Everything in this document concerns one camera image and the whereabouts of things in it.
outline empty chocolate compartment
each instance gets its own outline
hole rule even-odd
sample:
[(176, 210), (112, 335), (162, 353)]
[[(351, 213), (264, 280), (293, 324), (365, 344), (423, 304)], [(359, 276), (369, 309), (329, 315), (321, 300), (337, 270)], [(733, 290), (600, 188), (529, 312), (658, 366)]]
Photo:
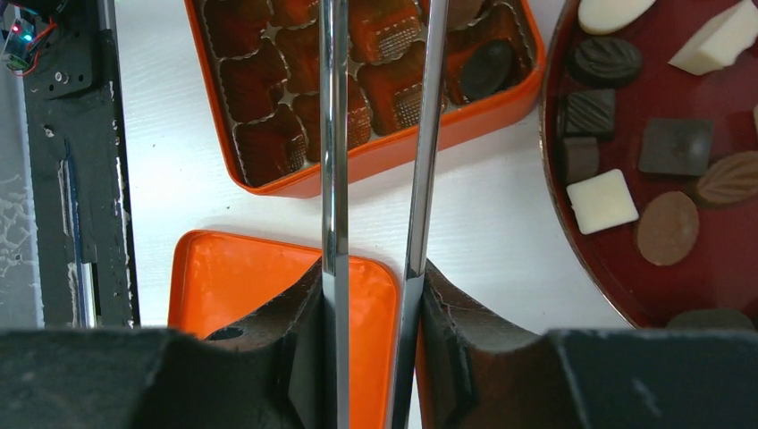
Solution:
[[(312, 163), (321, 162), (321, 109), (319, 95), (295, 97), (292, 109), (303, 122), (308, 137), (306, 158)], [(348, 77), (348, 149), (367, 143), (371, 138), (371, 111), (366, 105), (358, 83)]]
[(459, 78), (463, 65), (481, 45), (495, 39), (510, 42), (518, 63), (511, 71), (507, 86), (518, 85), (532, 71), (532, 60), (518, 26), (516, 14), (505, 4), (495, 5), (484, 13), (481, 21), (466, 29), (451, 31), (447, 37), (445, 79), (451, 102), (464, 105), (468, 100), (460, 92)]
[[(374, 112), (372, 124), (380, 136), (418, 124), (424, 42), (414, 42), (399, 60), (358, 69), (358, 83)], [(442, 100), (444, 109), (446, 100)]]
[(257, 123), (234, 129), (245, 181), (262, 186), (299, 170), (305, 161), (306, 138), (298, 118), (287, 105)]
[(221, 61), (219, 75), (229, 115), (236, 122), (272, 114), (287, 82), (284, 61), (268, 38), (252, 56)]
[(258, 50), (271, 19), (266, 0), (207, 0), (203, 14), (218, 57), (243, 56)]
[(275, 27), (299, 27), (313, 22), (318, 17), (318, 0), (271, 0)]
[(287, 89), (295, 94), (318, 91), (318, 25), (303, 29), (280, 29), (276, 45), (290, 66)]
[(348, 32), (359, 63), (378, 63), (402, 55), (421, 32), (413, 0), (350, 0)]
[[(483, 9), (484, 0), (450, 0), (448, 2), (448, 29), (459, 29), (471, 23)], [(429, 22), (429, 0), (418, 0), (424, 24)]]

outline orange tin lid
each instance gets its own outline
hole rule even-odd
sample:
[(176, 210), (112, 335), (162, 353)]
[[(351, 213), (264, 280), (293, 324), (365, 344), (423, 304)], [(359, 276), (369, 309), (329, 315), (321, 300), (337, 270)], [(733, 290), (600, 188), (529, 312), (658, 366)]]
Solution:
[[(321, 250), (191, 231), (173, 260), (168, 324), (205, 338), (284, 292)], [(386, 266), (350, 257), (350, 425), (383, 428), (399, 286)]]

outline orange tin box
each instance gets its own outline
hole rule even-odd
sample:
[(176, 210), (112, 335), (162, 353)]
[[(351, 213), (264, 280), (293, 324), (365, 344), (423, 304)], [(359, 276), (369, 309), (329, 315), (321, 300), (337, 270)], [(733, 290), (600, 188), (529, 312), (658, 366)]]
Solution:
[[(258, 195), (318, 195), (318, 2), (185, 1), (234, 182)], [(415, 158), (427, 3), (349, 2), (350, 182)], [(472, 16), (447, 34), (440, 149), (519, 121), (531, 111), (542, 82), (543, 41), (526, 0), (485, 0)], [(515, 79), (471, 103), (459, 88), (461, 69), (495, 39), (513, 46)]]

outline oval chocolate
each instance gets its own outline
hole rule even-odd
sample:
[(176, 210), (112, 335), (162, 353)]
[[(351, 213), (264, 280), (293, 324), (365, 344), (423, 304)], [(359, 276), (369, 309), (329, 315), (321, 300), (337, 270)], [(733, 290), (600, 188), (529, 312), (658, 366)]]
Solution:
[(639, 76), (642, 64), (642, 54), (625, 40), (589, 38), (574, 49), (568, 71), (585, 85), (619, 88)]
[(697, 181), (697, 195), (715, 206), (741, 203), (758, 195), (758, 151), (727, 156)]
[(481, 45), (463, 65), (460, 92), (476, 101), (499, 91), (513, 71), (514, 58), (508, 40), (496, 39)]
[(699, 231), (695, 203), (682, 192), (667, 192), (651, 201), (642, 213), (636, 244), (651, 264), (674, 265), (692, 250)]

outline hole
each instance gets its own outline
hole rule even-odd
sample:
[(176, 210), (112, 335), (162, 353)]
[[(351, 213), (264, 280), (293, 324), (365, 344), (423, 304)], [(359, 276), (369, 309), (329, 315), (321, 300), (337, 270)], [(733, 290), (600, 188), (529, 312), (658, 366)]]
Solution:
[(232, 338), (237, 338), (241, 336), (244, 332), (240, 328), (235, 328), (234, 326), (227, 326), (225, 328), (221, 328), (218, 331), (210, 334), (206, 340), (208, 341), (220, 341), (220, 340), (231, 340)]

